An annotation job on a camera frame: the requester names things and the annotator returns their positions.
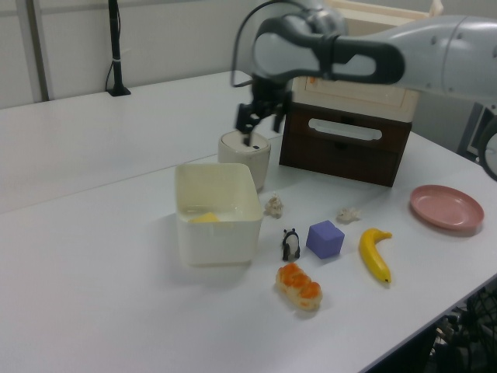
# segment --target white plastic bin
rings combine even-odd
[[[208,212],[220,221],[189,222]],[[248,166],[177,166],[176,220],[184,262],[212,265],[250,261],[257,251],[262,206]]]

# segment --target orange bread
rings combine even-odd
[[[295,263],[281,267],[276,274],[276,286],[298,308],[312,311],[319,307],[323,298],[321,287]]]

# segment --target black stand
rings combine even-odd
[[[121,72],[121,52],[119,46],[120,25],[117,12],[117,0],[109,0],[110,41],[112,44],[114,88],[109,89],[107,92],[113,97],[131,94],[130,90],[123,84],[123,75]]]

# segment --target white cup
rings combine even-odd
[[[255,188],[260,191],[266,180],[271,144],[260,134],[252,132],[250,146],[243,143],[242,134],[233,131],[219,139],[217,161],[219,163],[242,163],[252,174]]]

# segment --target purple cube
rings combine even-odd
[[[309,227],[308,240],[305,245],[319,259],[324,259],[340,254],[344,238],[342,231],[327,220]]]

